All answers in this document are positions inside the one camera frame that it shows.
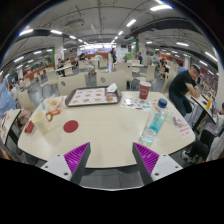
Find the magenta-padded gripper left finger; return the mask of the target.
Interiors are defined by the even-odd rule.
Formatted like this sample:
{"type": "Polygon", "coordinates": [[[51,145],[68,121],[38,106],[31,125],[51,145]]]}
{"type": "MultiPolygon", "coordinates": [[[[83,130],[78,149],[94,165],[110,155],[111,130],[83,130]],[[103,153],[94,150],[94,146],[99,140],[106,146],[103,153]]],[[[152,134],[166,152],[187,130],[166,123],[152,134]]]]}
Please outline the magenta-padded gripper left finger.
{"type": "Polygon", "coordinates": [[[87,142],[64,155],[57,154],[47,161],[42,169],[79,185],[90,152],[90,143],[87,142]]]}

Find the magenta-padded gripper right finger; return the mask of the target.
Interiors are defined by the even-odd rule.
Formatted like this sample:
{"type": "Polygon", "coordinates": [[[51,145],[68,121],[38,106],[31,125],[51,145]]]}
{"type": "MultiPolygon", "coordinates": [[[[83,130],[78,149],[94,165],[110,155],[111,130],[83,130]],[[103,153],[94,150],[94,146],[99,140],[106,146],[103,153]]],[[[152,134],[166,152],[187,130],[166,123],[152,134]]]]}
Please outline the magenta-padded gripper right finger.
{"type": "Polygon", "coordinates": [[[132,153],[144,185],[182,169],[168,154],[159,155],[138,143],[133,143],[132,153]]]}

